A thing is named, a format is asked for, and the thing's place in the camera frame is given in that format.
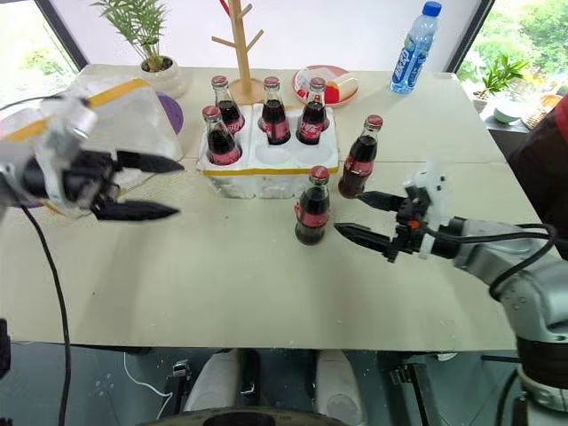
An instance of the yellow tape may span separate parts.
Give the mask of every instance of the yellow tape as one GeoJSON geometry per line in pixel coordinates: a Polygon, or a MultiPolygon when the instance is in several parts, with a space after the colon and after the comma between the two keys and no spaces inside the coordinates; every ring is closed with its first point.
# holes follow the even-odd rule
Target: yellow tape
{"type": "Polygon", "coordinates": [[[146,87],[147,85],[148,83],[146,83],[141,78],[136,78],[134,80],[130,80],[129,82],[122,83],[119,84],[118,86],[112,87],[107,91],[103,91],[95,96],[91,96],[89,98],[89,101],[91,103],[91,107],[98,108],[107,104],[108,102],[112,102],[113,100],[120,98],[126,93],[135,91],[140,87],[146,87]]]}
{"type": "MultiPolygon", "coordinates": [[[[126,93],[130,93],[131,91],[135,91],[140,87],[146,87],[148,85],[149,84],[141,78],[136,78],[134,80],[130,80],[129,82],[112,87],[107,91],[103,91],[97,95],[91,96],[89,98],[89,101],[92,108],[102,107],[103,105],[112,102],[113,100],[118,99],[121,96],[124,96],[126,93]]],[[[47,119],[44,118],[14,131],[13,133],[3,138],[3,140],[7,142],[23,142],[24,140],[32,138],[33,136],[41,135],[46,129],[47,119]]]]}
{"type": "MultiPolygon", "coordinates": [[[[337,173],[339,167],[327,168],[337,173]]],[[[202,170],[205,176],[255,176],[255,175],[309,175],[310,169],[246,169],[246,170],[202,170]]]]}
{"type": "Polygon", "coordinates": [[[4,138],[4,140],[7,142],[23,142],[33,136],[41,135],[45,129],[47,129],[47,120],[38,120],[37,122],[32,122],[26,127],[22,127],[21,129],[14,131],[4,138]]]}

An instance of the white wall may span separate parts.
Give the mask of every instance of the white wall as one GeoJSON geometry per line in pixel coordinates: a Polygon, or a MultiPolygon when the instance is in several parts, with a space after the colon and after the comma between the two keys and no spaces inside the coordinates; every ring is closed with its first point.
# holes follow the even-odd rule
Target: white wall
{"type": "MultiPolygon", "coordinates": [[[[94,0],[51,0],[90,63],[138,64],[94,0]]],[[[180,65],[236,67],[234,52],[211,42],[232,40],[229,18],[218,0],[163,0],[170,10],[162,53],[180,65]]],[[[479,0],[440,0],[438,38],[426,66],[442,71],[475,13],[479,0]]],[[[249,0],[241,0],[244,7],[249,0]]],[[[424,0],[250,0],[245,18],[252,67],[299,68],[331,64],[351,70],[393,69],[402,42],[424,0]]]]}

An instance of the red label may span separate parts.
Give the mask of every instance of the red label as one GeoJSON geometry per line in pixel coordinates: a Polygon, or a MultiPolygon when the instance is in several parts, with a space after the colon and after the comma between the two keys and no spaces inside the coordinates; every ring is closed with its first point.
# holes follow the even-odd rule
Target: red label
{"type": "Polygon", "coordinates": [[[244,125],[245,125],[245,119],[242,115],[239,115],[239,120],[225,123],[225,126],[227,126],[227,130],[229,130],[229,133],[231,133],[233,136],[237,131],[242,129],[242,126],[244,125]]]}
{"type": "Polygon", "coordinates": [[[276,124],[272,124],[271,122],[265,122],[264,133],[266,133],[271,138],[275,139],[284,138],[289,133],[288,120],[284,120],[283,122],[277,122],[276,124]]]}
{"type": "Polygon", "coordinates": [[[345,169],[359,176],[369,176],[373,172],[373,162],[357,162],[349,156],[345,160],[345,169]]]}
{"type": "Polygon", "coordinates": [[[327,223],[327,220],[329,219],[328,211],[321,215],[311,215],[304,212],[304,209],[302,209],[302,206],[300,206],[299,203],[296,203],[296,205],[294,206],[294,211],[296,212],[297,219],[309,228],[319,228],[325,225],[327,223]]]}
{"type": "Polygon", "coordinates": [[[238,147],[235,147],[232,151],[229,151],[225,154],[214,154],[212,152],[208,152],[209,161],[217,166],[228,166],[229,164],[233,164],[237,162],[241,157],[241,150],[238,147]]]}
{"type": "Polygon", "coordinates": [[[300,134],[306,139],[317,139],[323,130],[323,122],[304,122],[300,124],[300,134]]]}

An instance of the wire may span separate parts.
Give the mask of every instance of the wire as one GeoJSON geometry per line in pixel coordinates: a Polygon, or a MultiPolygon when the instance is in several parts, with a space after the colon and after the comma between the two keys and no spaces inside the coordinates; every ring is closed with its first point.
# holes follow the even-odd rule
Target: wire
{"type": "Polygon", "coordinates": [[[126,367],[126,352],[124,353],[124,371],[126,372],[126,375],[128,376],[129,379],[131,379],[135,384],[138,384],[140,386],[144,386],[146,388],[148,388],[150,391],[152,391],[153,393],[155,393],[156,395],[160,396],[160,397],[164,397],[167,398],[166,401],[163,403],[162,408],[160,409],[160,411],[158,412],[158,416],[156,417],[156,420],[160,419],[160,416],[162,415],[162,411],[163,409],[166,407],[166,405],[168,405],[168,403],[170,402],[170,399],[172,397],[172,395],[174,394],[174,392],[170,392],[170,393],[163,393],[160,392],[159,390],[157,390],[154,386],[152,386],[149,383],[144,383],[144,382],[139,382],[138,380],[136,380],[134,377],[132,377],[132,375],[130,374],[130,371],[128,371],[128,367],[126,367]]]}
{"type": "Polygon", "coordinates": [[[0,107],[0,111],[4,111],[5,109],[15,107],[16,105],[19,105],[19,104],[31,102],[32,100],[40,100],[40,99],[63,99],[63,97],[61,95],[35,96],[33,98],[17,100],[16,102],[12,102],[11,104],[4,105],[4,106],[0,107]]]}
{"type": "Polygon", "coordinates": [[[55,291],[57,293],[57,299],[59,302],[59,310],[61,312],[61,325],[63,328],[63,342],[65,346],[65,380],[63,382],[63,391],[61,392],[61,401],[59,403],[59,426],[65,425],[65,414],[67,412],[67,400],[69,399],[69,385],[71,383],[71,343],[69,341],[69,325],[67,323],[67,308],[65,307],[65,298],[63,297],[63,291],[61,290],[61,284],[59,282],[59,275],[57,273],[57,268],[53,262],[53,257],[51,256],[50,249],[43,235],[42,228],[37,223],[34,216],[29,212],[28,208],[23,204],[20,197],[16,194],[8,179],[3,173],[0,173],[0,177],[4,181],[4,186],[8,189],[8,192],[22,209],[24,214],[28,217],[31,224],[34,226],[39,241],[42,243],[43,252],[47,263],[50,266],[51,274],[53,275],[53,282],[55,284],[55,291]]]}
{"type": "Polygon", "coordinates": [[[497,278],[495,278],[492,283],[489,285],[489,295],[495,299],[496,301],[500,301],[501,292],[498,291],[498,287],[502,284],[503,281],[509,279],[513,275],[518,272],[524,270],[524,268],[534,264],[537,260],[541,257],[546,255],[555,245],[556,237],[558,232],[556,228],[552,225],[548,224],[520,224],[516,225],[522,229],[544,229],[547,233],[529,233],[529,232],[521,232],[521,233],[502,233],[502,234],[495,234],[495,235],[483,235],[478,237],[462,237],[459,235],[450,235],[447,233],[441,233],[439,231],[434,231],[433,229],[429,228],[426,224],[421,222],[421,228],[430,236],[434,237],[440,241],[448,241],[457,244],[476,244],[476,243],[486,243],[486,242],[496,242],[496,241],[508,241],[508,240],[518,240],[521,238],[532,238],[538,240],[547,240],[546,244],[544,244],[541,248],[537,251],[532,253],[529,257],[527,257],[524,261],[510,267],[507,271],[503,272],[497,278]]]}
{"type": "Polygon", "coordinates": [[[501,395],[499,396],[499,402],[497,403],[497,412],[495,413],[495,426],[502,426],[503,415],[505,414],[505,404],[507,403],[507,398],[513,387],[513,383],[518,377],[517,369],[515,368],[510,374],[509,378],[505,382],[503,389],[501,390],[501,395]]]}
{"type": "Polygon", "coordinates": [[[541,257],[546,255],[554,247],[555,242],[556,242],[556,237],[558,235],[556,228],[552,225],[547,225],[547,224],[530,225],[530,224],[526,224],[526,225],[518,225],[518,226],[521,227],[521,228],[531,227],[531,228],[546,229],[547,232],[548,232],[548,241],[541,248],[539,248],[537,251],[532,253],[532,255],[527,257],[523,262],[516,264],[515,266],[512,266],[507,271],[505,271],[504,273],[499,275],[495,280],[493,280],[493,282],[489,286],[489,294],[491,295],[491,297],[493,299],[495,299],[497,301],[499,301],[499,297],[501,295],[497,291],[500,284],[502,284],[503,281],[508,280],[510,277],[515,275],[517,272],[520,272],[520,271],[524,270],[524,268],[530,266],[531,264],[534,264],[537,260],[539,260],[541,257]]]}

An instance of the wooden coat rack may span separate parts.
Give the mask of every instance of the wooden coat rack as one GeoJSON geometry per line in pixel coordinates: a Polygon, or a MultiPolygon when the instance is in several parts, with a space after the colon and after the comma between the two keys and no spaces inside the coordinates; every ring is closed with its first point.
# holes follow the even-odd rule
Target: wooden coat rack
{"type": "Polygon", "coordinates": [[[214,35],[211,37],[211,40],[216,43],[224,44],[225,46],[233,47],[237,52],[237,63],[239,64],[241,79],[229,84],[229,88],[236,102],[239,104],[262,102],[264,99],[264,84],[255,78],[250,78],[248,55],[249,50],[255,45],[260,36],[264,34],[264,31],[262,29],[258,31],[250,43],[247,44],[242,19],[252,10],[252,4],[248,4],[244,9],[241,9],[241,0],[228,0],[228,2],[229,5],[227,6],[225,0],[220,0],[221,5],[223,5],[223,8],[231,18],[234,42],[228,42],[214,35]]]}

